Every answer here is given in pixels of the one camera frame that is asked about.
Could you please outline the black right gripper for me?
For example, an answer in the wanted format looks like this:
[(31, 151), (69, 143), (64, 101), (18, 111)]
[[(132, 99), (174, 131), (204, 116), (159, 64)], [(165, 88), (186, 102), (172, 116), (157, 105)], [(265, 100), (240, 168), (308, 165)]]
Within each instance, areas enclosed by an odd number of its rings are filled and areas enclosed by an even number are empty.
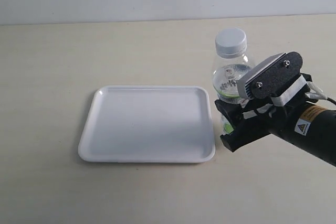
[(312, 76), (302, 73), (307, 80), (309, 91), (306, 92), (307, 100), (296, 106), (275, 107), (266, 104), (253, 110), (245, 110), (246, 99), (240, 99), (238, 104), (231, 104), (220, 99), (215, 100), (215, 106), (221, 115), (234, 129), (231, 133), (221, 135), (223, 145), (231, 152), (259, 140), (270, 133), (278, 133), (289, 121), (295, 109), (306, 102), (315, 102), (315, 99), (308, 98), (307, 93), (311, 91)]

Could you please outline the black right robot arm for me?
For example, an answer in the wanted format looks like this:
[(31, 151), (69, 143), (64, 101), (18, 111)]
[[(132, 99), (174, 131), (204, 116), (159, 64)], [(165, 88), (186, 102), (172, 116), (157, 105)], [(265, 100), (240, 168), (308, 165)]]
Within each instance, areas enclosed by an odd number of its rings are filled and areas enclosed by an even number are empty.
[(261, 74), (247, 85), (253, 96), (245, 106), (215, 101), (233, 127), (221, 135), (231, 152), (267, 135), (275, 135), (305, 152), (335, 165), (335, 111), (316, 105), (310, 94), (311, 75)]

